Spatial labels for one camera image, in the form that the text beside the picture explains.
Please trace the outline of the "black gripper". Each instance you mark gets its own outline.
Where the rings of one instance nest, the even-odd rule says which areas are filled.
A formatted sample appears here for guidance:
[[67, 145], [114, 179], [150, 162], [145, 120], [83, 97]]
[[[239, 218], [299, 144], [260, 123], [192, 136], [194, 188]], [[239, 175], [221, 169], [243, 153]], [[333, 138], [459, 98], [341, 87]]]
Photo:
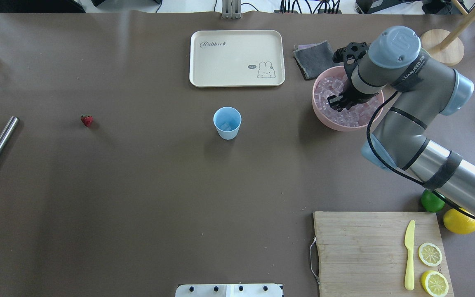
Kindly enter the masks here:
[[350, 42], [334, 52], [332, 62], [343, 63], [345, 73], [348, 75], [343, 91], [339, 95], [327, 98], [328, 105], [335, 111], [349, 110], [357, 104], [366, 103], [380, 92], [380, 86], [366, 82], [359, 73], [359, 60], [368, 53], [370, 45], [366, 42]]

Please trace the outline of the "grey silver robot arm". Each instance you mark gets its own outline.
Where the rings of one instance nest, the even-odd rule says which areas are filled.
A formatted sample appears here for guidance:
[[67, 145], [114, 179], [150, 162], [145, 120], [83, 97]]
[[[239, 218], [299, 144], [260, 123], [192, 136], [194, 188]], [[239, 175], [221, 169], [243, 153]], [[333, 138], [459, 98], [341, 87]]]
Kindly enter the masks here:
[[468, 102], [473, 82], [433, 59], [416, 32], [400, 25], [369, 45], [350, 42], [332, 60], [344, 64], [348, 77], [343, 92], [328, 98], [332, 109], [367, 103], [385, 86], [398, 95], [375, 130], [367, 129], [363, 156], [394, 173], [408, 172], [409, 180], [475, 216], [475, 166], [424, 135], [437, 115], [452, 115]]

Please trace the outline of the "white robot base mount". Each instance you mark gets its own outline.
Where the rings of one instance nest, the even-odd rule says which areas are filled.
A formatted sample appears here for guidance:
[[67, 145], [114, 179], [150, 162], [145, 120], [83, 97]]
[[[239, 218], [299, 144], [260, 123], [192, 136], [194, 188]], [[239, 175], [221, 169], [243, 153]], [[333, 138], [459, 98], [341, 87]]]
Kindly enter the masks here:
[[282, 284], [183, 284], [177, 287], [176, 297], [284, 297]]

